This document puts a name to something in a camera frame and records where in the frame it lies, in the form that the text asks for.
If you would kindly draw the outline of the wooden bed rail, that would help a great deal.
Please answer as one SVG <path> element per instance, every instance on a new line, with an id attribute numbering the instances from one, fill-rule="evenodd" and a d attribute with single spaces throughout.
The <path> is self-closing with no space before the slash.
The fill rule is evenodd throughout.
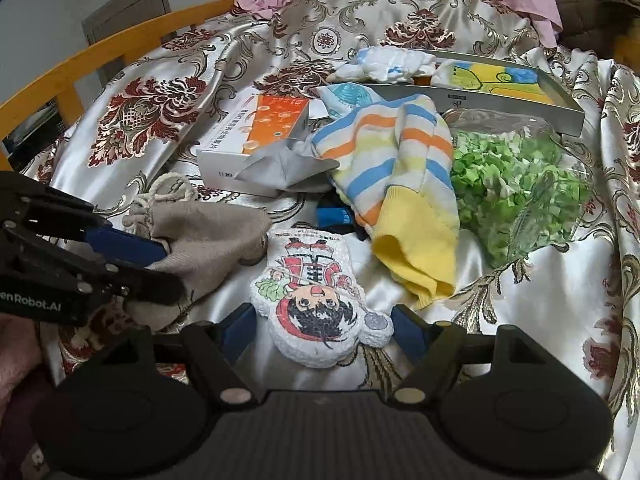
<path id="1" fill-rule="evenodd" d="M 231 11 L 233 5 L 234 0 L 215 0 L 151 18 L 66 58 L 1 104 L 2 138 L 6 138 L 50 100 L 56 102 L 64 124 L 71 125 L 84 114 L 84 107 L 75 89 L 76 81 L 115 58 L 122 58 L 126 64 L 131 64 L 158 48 L 163 37 L 225 14 Z"/>

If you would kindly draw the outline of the grey cloth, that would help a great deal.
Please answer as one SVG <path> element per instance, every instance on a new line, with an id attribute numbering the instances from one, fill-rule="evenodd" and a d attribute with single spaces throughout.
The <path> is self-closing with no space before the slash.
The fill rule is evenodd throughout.
<path id="1" fill-rule="evenodd" d="M 317 155 L 309 141 L 283 140 L 248 156 L 230 186 L 233 191 L 258 196 L 318 194 L 329 191 L 330 173 L 339 166 L 336 159 Z"/>

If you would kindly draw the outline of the white blue baby sock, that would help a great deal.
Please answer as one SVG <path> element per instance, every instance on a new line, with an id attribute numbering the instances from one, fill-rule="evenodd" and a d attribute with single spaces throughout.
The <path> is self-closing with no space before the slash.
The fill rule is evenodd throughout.
<path id="1" fill-rule="evenodd" d="M 367 47 L 359 50 L 349 62 L 337 67 L 326 80 L 412 84 L 416 78 L 433 76 L 435 70 L 434 54 L 393 46 Z"/>

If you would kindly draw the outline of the navy striped sock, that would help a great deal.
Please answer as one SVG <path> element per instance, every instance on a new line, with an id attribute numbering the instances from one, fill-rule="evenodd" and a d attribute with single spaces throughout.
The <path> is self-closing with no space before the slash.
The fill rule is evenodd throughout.
<path id="1" fill-rule="evenodd" d="M 335 190 L 320 196 L 316 219 L 320 230 L 341 235 L 354 233 L 358 240 L 369 238 L 367 231 L 356 221 L 352 208 L 340 199 Z"/>

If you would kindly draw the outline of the blue white mask packet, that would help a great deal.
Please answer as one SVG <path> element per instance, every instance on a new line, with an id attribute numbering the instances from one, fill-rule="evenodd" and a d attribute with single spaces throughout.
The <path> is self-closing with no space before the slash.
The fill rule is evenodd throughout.
<path id="1" fill-rule="evenodd" d="M 329 84 L 317 87 L 314 91 L 331 119 L 341 118 L 356 108 L 381 102 L 383 99 L 371 88 L 356 82 Z"/>

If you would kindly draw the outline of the grey wall panel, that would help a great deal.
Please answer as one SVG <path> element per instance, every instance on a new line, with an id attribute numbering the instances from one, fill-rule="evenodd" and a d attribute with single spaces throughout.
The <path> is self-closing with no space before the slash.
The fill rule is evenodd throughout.
<path id="1" fill-rule="evenodd" d="M 82 21 L 88 44 L 170 12 L 168 0 L 110 0 Z"/>

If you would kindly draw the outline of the beige drawstring pouch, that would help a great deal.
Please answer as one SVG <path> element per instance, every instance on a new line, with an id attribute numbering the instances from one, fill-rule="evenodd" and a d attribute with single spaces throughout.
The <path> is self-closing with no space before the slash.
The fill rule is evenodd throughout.
<path id="1" fill-rule="evenodd" d="M 163 330 L 217 289 L 237 266 L 262 260 L 272 222 L 261 209 L 200 202 L 189 179 L 171 172 L 132 200 L 122 226 L 128 233 L 159 242 L 167 256 L 149 268 L 176 276 L 183 284 L 180 298 L 167 306 L 157 300 L 125 304 L 134 322 Z"/>

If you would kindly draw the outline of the striped yellow cuff sock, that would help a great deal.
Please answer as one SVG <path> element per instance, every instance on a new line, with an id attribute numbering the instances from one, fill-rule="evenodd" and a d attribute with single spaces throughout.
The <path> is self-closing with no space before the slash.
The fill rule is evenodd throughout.
<path id="1" fill-rule="evenodd" d="M 446 122 L 424 94 L 353 110 L 311 138 L 371 252 L 423 309 L 456 286 L 460 220 Z"/>

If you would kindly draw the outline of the white orange medicine box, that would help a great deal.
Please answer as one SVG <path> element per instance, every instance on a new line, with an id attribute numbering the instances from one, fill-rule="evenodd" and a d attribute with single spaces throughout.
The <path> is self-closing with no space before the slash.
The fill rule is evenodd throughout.
<path id="1" fill-rule="evenodd" d="M 276 197 L 277 188 L 264 178 L 245 180 L 240 173 L 262 148 L 283 140 L 299 140 L 308 122 L 309 100 L 250 92 L 201 140 L 196 162 L 208 188 Z"/>

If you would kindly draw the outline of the cartoon girl plush pad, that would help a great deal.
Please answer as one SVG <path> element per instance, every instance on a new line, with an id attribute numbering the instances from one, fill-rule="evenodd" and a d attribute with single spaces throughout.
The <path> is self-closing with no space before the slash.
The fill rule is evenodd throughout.
<path id="1" fill-rule="evenodd" d="M 277 349 L 306 367 L 330 368 L 358 344 L 382 348 L 394 333 L 388 314 L 368 308 L 343 237 L 326 231 L 269 232 L 250 302 Z"/>

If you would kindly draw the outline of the floral satin bedspread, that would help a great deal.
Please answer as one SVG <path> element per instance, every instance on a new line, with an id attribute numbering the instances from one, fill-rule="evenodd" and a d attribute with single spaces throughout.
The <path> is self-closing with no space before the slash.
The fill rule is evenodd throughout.
<path id="1" fill-rule="evenodd" d="M 119 223 L 132 200 L 166 172 L 182 174 L 205 203 L 265 211 L 277 229 L 311 226 L 318 200 L 260 198 L 204 185 L 195 150 L 236 102 L 255 90 L 309 98 L 358 49 L 320 54 L 305 34 L 277 37 L 270 21 L 238 7 L 171 40 L 121 70 L 26 174 L 88 200 Z M 639 79 L 593 51 L 559 45 L 492 56 L 555 76 L 585 112 L 570 154 L 592 179 L 573 237 L 504 266 L 490 266 L 477 238 L 459 238 L 454 294 L 422 310 L 429 321 L 491 334 L 520 326 L 602 396 L 614 437 L 599 469 L 639 474 Z"/>

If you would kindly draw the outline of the metal tray with cartoon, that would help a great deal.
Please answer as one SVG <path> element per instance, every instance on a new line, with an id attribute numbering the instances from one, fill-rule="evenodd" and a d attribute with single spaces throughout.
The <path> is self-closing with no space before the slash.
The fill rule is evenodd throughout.
<path id="1" fill-rule="evenodd" d="M 585 112 L 572 99 L 555 76 L 537 67 L 529 67 L 486 56 L 435 51 L 436 64 L 455 60 L 468 64 L 475 76 L 472 89 L 436 87 L 431 78 L 418 78 L 414 84 L 382 84 L 367 82 L 386 100 L 422 93 L 429 96 L 439 113 L 454 108 L 481 108 L 508 114 L 544 119 L 558 133 L 579 136 Z"/>

